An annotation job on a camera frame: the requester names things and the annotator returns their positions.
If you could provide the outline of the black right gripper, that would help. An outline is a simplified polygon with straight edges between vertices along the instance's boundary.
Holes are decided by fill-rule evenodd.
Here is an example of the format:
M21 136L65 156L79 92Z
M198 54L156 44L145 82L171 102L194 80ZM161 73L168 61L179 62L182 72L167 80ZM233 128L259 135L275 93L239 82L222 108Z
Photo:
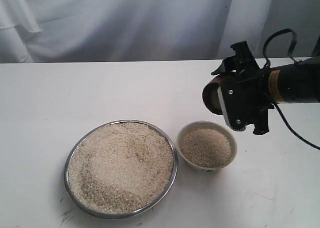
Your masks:
M262 70L245 41L230 47L235 55L224 59L211 75L223 74L235 77L242 83L248 98L249 122L247 125L253 125L253 134L264 135L269 132L268 110L273 106L261 88Z

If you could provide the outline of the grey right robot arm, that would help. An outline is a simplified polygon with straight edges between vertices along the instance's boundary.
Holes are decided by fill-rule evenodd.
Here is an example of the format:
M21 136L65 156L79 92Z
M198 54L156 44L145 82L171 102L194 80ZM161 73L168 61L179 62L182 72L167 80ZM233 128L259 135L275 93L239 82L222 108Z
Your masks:
M234 131L253 125L253 134L269 132L268 111L279 103L319 103L320 58L260 68L246 41L231 45L235 54L223 59L202 91L206 108L222 115Z

